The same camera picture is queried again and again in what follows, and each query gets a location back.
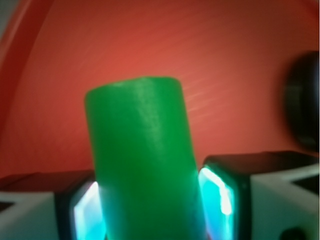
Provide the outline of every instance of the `glowing cyan panel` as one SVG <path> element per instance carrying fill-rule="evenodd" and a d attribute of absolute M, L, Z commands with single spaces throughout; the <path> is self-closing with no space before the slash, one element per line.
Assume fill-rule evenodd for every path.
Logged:
<path fill-rule="evenodd" d="M 224 181 L 204 167 L 199 172 L 207 231 L 213 240 L 234 239 L 234 192 Z"/>
<path fill-rule="evenodd" d="M 98 183 L 95 181 L 74 207 L 77 240 L 104 240 L 106 225 L 102 213 Z"/>

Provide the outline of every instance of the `orange-red wall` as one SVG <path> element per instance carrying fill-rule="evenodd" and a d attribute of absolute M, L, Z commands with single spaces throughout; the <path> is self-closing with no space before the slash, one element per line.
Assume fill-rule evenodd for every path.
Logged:
<path fill-rule="evenodd" d="M 182 82 L 199 165 L 208 154 L 302 151 L 281 95 L 290 62 L 319 50 L 309 3 L 55 0 L 5 117 L 0 176 L 92 168 L 85 93 L 145 75 Z"/>

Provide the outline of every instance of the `curved red surface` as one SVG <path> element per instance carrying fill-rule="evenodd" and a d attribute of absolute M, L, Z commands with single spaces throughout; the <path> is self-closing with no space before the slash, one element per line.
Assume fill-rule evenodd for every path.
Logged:
<path fill-rule="evenodd" d="M 305 1 L 55 0 L 43 19 L 2 116 L 0 176 L 92 168 L 85 93 L 145 75 L 181 80 L 199 165 L 208 154 L 302 151 L 281 104 L 291 61 L 319 50 Z"/>

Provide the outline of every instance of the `cyan light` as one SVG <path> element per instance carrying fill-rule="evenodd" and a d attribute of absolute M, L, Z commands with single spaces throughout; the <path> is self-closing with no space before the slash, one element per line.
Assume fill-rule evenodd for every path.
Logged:
<path fill-rule="evenodd" d="M 104 240 L 106 225 L 95 181 L 73 209 L 77 240 Z"/>
<path fill-rule="evenodd" d="M 234 239 L 234 192 L 209 168 L 199 172 L 207 231 L 213 240 Z"/>

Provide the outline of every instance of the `green plastic cylinder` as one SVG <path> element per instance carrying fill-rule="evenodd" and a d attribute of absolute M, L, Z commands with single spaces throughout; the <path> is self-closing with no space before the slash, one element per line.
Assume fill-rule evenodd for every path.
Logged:
<path fill-rule="evenodd" d="M 205 240 L 179 81 L 141 77 L 89 91 L 85 109 L 110 240 Z"/>

